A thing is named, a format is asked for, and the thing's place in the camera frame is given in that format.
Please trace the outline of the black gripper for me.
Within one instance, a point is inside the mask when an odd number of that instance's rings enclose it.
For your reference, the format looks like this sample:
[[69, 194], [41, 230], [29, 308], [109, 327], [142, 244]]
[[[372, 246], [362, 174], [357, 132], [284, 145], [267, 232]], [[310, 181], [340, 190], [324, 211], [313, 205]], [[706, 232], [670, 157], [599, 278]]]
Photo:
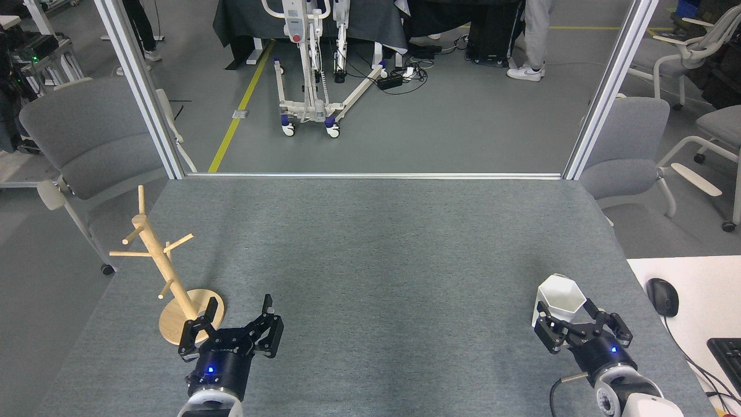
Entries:
[[[252, 357], [263, 353], [265, 357], [276, 357], [284, 324], [280, 315], [275, 314], [273, 299], [265, 294], [262, 315], [249, 322], [244, 329], [219, 329], [215, 332], [212, 322], [219, 302], [211, 297], [206, 311], [196, 319], [185, 320], [182, 337], [178, 344], [178, 354], [188, 363], [198, 355], [195, 370], [188, 375], [188, 395], [202, 390], [219, 390], [244, 400], [248, 384]], [[207, 338], [196, 349], [196, 337], [206, 331]]]
[[[630, 346], [633, 336], [622, 317], [600, 309], [590, 298], [586, 298], [583, 309], [595, 320], [587, 324], [587, 330], [582, 324], [558, 319], [550, 313], [545, 301], [538, 301], [535, 334], [551, 354], [558, 353], [564, 343], [569, 343], [569, 351], [582, 372], [587, 372], [588, 380], [596, 380], [601, 372], [614, 366], [630, 366], [637, 370], [637, 364], [624, 349]], [[612, 335], [603, 332], [605, 325]], [[582, 342], [585, 335], [595, 338]]]

